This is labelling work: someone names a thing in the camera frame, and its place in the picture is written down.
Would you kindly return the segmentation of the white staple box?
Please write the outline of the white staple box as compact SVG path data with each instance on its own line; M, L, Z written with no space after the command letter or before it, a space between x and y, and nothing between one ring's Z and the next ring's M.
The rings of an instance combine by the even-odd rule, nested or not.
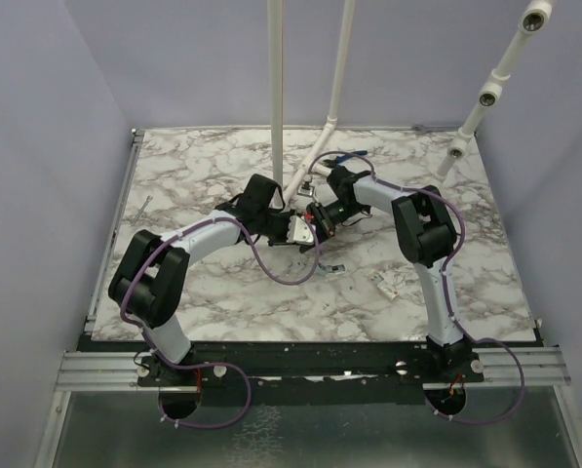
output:
M397 285L379 272L374 271L370 273L369 280L374 285L374 287L389 301L394 301L399 297Z

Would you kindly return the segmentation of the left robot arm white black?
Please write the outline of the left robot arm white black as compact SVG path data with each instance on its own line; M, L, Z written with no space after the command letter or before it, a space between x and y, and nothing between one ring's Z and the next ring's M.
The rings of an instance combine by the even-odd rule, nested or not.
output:
M253 236L285 242L291 212L273 208L282 187L264 175L253 175L245 190L215 207L202 220L163 236L138 231L109 284L108 296L122 319L140 327L164 356L160 373L172 384L187 382L194 362L192 344L175 312L187 270L206 256Z

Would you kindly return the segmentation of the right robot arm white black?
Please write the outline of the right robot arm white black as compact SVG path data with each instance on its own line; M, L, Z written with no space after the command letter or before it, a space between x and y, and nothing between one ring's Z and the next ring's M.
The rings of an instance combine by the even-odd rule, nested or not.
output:
M471 352L470 339L457 323L458 306L450 263L461 248L450 205L439 189L399 187L370 171L353 173L337 167L327 178L336 200L327 205L309 203L320 242L332 238L336 227L354 215L380 210L393 218L397 241L405 259L414 267L428 317L426 369L436 380L458 374Z

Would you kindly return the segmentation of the blue handled pliers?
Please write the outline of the blue handled pliers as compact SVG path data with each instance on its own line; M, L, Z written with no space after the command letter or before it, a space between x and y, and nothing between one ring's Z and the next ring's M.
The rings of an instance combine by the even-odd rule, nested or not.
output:
M357 150L357 151L353 151L352 153L345 153L345 154L340 154L337 155L333 158L330 159L324 159L323 160L323 165L327 168L335 168L336 166L341 165L343 162L348 161L349 159L352 159L355 155L358 156L367 156L368 152L366 150Z

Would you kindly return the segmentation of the aluminium rail frame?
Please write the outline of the aluminium rail frame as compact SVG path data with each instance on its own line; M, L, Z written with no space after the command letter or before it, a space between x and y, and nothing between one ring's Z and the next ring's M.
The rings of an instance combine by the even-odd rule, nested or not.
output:
M459 391L537 387L559 390L570 383L561 349L557 346L545 347L540 339L503 345L497 345L486 339L481 345L473 347L473 350L479 355L484 379L477 383L454 385L453 388ZM160 401L169 401L183 408L188 403L199 402L203 390L210 388L212 393L209 400L220 408L233 405L231 389L237 387L243 380L251 383L241 368L228 362L198 364L197 368L199 370L210 368L212 377L202 378L199 373L189 374L187 366L175 369L165 365L152 357L148 351L140 353L133 350L125 351L115 343L97 347L91 343L91 334L85 331L81 335L77 350L64 353L61 359L52 414L35 460L36 466L56 466L63 429L75 394L156 393ZM448 389L443 384L423 385L423 403L427 402L430 396L438 396ZM352 405L359 404L283 407Z

